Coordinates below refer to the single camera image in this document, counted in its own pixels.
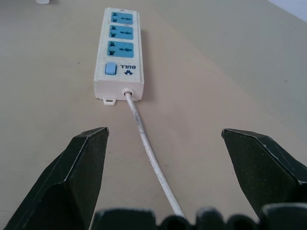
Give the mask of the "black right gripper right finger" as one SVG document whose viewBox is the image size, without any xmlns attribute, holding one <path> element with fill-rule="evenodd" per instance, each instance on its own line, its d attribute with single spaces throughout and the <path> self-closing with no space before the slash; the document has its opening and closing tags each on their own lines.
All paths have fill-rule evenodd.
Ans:
<svg viewBox="0 0 307 230">
<path fill-rule="evenodd" d="M 262 221 L 307 220 L 307 168 L 271 137 L 225 128 L 239 185 Z"/>
</svg>

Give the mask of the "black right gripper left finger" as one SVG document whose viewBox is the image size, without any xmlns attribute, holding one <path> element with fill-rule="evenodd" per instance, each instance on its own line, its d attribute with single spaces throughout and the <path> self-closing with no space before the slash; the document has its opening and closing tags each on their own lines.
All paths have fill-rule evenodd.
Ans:
<svg viewBox="0 0 307 230">
<path fill-rule="evenodd" d="M 41 173 L 6 230 L 87 230 L 101 188 L 107 127 L 84 131 Z"/>
</svg>

